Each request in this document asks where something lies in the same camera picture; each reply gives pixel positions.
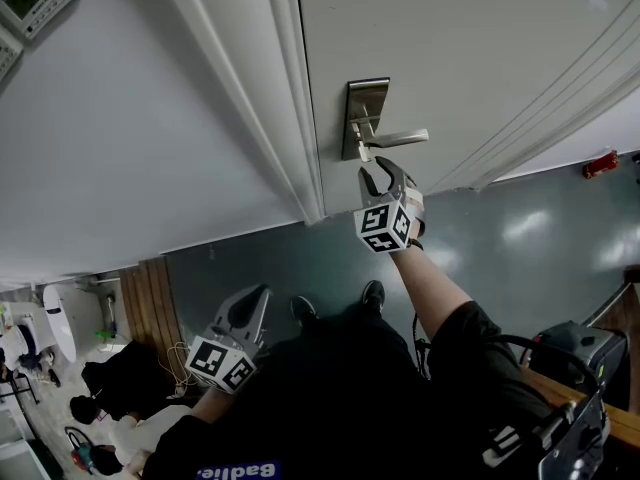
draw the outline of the forearm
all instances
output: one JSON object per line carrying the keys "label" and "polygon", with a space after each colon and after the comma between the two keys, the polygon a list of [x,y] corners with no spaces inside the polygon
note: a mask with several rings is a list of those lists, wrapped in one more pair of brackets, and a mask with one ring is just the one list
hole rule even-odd
{"label": "forearm", "polygon": [[232,395],[211,387],[198,401],[191,415],[206,423],[214,423],[226,414],[234,400]]}
{"label": "forearm", "polygon": [[433,339],[449,315],[469,302],[471,297],[418,247],[392,253],[391,257],[409,292],[422,328],[429,339]]}

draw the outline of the cable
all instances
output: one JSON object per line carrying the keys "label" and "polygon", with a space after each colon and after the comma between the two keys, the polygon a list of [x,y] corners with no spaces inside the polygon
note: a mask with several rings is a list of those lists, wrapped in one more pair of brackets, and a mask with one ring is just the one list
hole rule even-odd
{"label": "cable", "polygon": [[[173,353],[176,355],[176,360],[178,361],[178,364],[180,365],[180,368],[182,369],[182,375],[184,376],[184,380],[181,380],[180,378],[178,378],[178,376],[176,375],[176,373],[173,371],[173,365],[171,363],[171,361],[169,361],[169,352],[171,352],[173,350]],[[198,383],[196,381],[193,382],[189,382],[191,380],[192,377],[194,377],[193,373],[191,371],[188,371],[184,364],[182,363],[182,361],[180,360],[180,356],[178,355],[178,350],[182,350],[184,352],[187,353],[187,355],[189,355],[189,349],[187,348],[186,343],[184,343],[183,341],[179,341],[177,342],[173,347],[169,347],[167,349],[167,361],[169,363],[169,368],[166,368],[161,362],[160,362],[160,356],[158,356],[158,364],[160,365],[160,367],[169,372],[173,379],[176,381],[176,386],[175,386],[175,391],[173,396],[175,398],[182,398],[186,392],[186,388],[188,386],[197,386]]]}

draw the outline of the door lever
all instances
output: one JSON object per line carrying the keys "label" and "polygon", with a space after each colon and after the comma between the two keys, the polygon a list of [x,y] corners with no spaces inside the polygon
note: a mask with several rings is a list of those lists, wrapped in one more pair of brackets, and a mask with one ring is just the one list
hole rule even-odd
{"label": "door lever", "polygon": [[370,162],[369,148],[393,148],[429,140],[426,129],[376,136],[389,78],[359,80],[347,84],[342,160]]}

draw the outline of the person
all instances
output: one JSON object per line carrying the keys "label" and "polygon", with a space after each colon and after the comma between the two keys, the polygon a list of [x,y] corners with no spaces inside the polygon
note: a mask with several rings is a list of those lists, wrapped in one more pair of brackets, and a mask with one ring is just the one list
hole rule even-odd
{"label": "person", "polygon": [[486,340],[500,328],[410,243],[391,258],[431,341],[430,380],[382,319],[381,283],[330,319],[297,297],[300,336],[276,344],[234,396],[209,390],[161,438],[143,479],[479,478],[495,432],[530,431],[550,408],[508,345]]}
{"label": "person", "polygon": [[74,397],[69,406],[73,417],[85,425],[101,411],[116,421],[134,411],[147,419],[172,403],[166,397],[173,387],[155,352],[136,341],[104,363],[87,363],[82,379],[91,396]]}
{"label": "person", "polygon": [[190,412],[186,405],[171,405],[144,421],[136,412],[123,416],[109,431],[112,445],[91,449],[94,467],[104,476],[119,473],[123,468],[131,476],[138,474],[149,455],[156,451],[162,435]]}
{"label": "person", "polygon": [[55,355],[50,350],[36,353],[36,343],[25,325],[11,326],[0,337],[0,378],[10,382],[18,374],[60,387],[60,379],[53,371]]}

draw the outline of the white wall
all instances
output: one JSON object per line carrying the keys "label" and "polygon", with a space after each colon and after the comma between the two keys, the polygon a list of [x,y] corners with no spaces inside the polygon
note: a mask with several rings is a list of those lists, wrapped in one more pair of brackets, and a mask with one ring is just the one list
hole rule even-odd
{"label": "white wall", "polygon": [[299,220],[170,0],[49,32],[0,87],[0,289]]}
{"label": "white wall", "polygon": [[500,179],[584,162],[605,155],[612,149],[620,154],[640,150],[640,89]]}

